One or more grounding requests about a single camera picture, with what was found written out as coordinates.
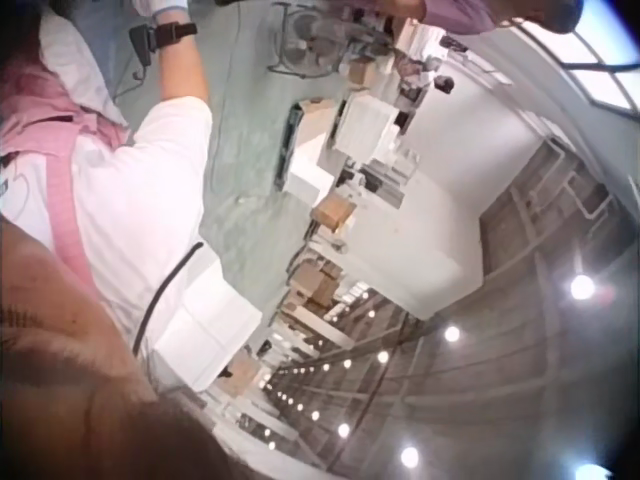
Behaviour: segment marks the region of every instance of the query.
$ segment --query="window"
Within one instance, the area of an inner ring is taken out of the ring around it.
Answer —
[[[585,0],[576,31],[522,30],[565,68],[594,104],[640,119],[640,49],[606,0]]]

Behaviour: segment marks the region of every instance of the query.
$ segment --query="metal frame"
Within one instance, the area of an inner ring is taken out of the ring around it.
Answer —
[[[603,110],[607,110],[611,113],[615,113],[621,115],[623,117],[629,118],[636,122],[640,123],[640,105],[636,102],[633,97],[629,94],[629,91],[624,87],[622,82],[616,77],[616,73],[621,72],[631,72],[634,70],[640,70],[640,63],[630,63],[625,65],[609,65],[605,63],[602,57],[596,52],[596,50],[591,46],[589,42],[587,42],[579,33],[573,32],[569,35],[574,35],[580,43],[582,43],[589,53],[591,53],[596,59],[595,63],[571,63],[571,62],[563,62],[561,61],[549,48],[546,46],[544,42],[542,42],[538,37],[536,37],[533,33],[529,32],[526,28],[522,26],[517,27],[520,32],[527,36],[531,41],[533,41],[539,48],[541,48],[549,57],[553,58],[556,63],[565,71],[571,74],[572,80],[575,85],[580,89],[580,91],[589,99],[589,103],[591,105],[602,108]],[[617,107],[615,105],[611,105],[606,102],[602,102],[599,100],[595,100],[591,93],[585,88],[582,82],[573,75],[575,71],[592,71],[592,72],[602,72],[608,73],[615,85],[618,87],[625,100],[629,103],[629,108]]]

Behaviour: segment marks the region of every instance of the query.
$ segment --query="black wristwatch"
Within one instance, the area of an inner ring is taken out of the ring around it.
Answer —
[[[143,68],[151,65],[151,54],[160,48],[175,45],[189,35],[198,33],[195,23],[163,23],[153,28],[150,25],[138,25],[129,30],[129,38],[138,60]]]
[[[153,29],[149,50],[154,53],[156,50],[169,45],[175,45],[181,38],[195,35],[198,33],[198,27],[195,23],[163,23]]]

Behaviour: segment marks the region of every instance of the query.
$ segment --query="white sleeve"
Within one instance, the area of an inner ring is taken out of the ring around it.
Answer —
[[[134,134],[134,145],[116,150],[116,157],[121,157],[120,152],[124,151],[128,161],[146,158],[152,163],[170,163],[174,168],[191,168],[201,181],[212,123],[209,106],[199,98],[182,97],[160,102]]]

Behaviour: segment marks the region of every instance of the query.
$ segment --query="black cord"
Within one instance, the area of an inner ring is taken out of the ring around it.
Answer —
[[[173,281],[173,279],[180,273],[180,270],[184,268],[187,262],[193,257],[193,255],[204,246],[204,243],[198,242],[187,252],[187,254],[182,257],[182,260],[178,262],[178,264],[173,267],[173,270],[167,275],[167,278],[160,284],[160,288],[156,290],[156,293],[153,294],[153,298],[147,307],[147,311],[144,312],[144,317],[142,317],[142,322],[140,323],[140,328],[138,329],[138,333],[136,333],[136,339],[133,342],[133,356],[137,357],[138,353],[140,353],[140,346],[142,345],[142,340],[144,339],[144,334],[147,332],[147,326],[149,325],[149,320],[151,320],[151,315],[162,297],[162,294],[167,289],[169,284]]]

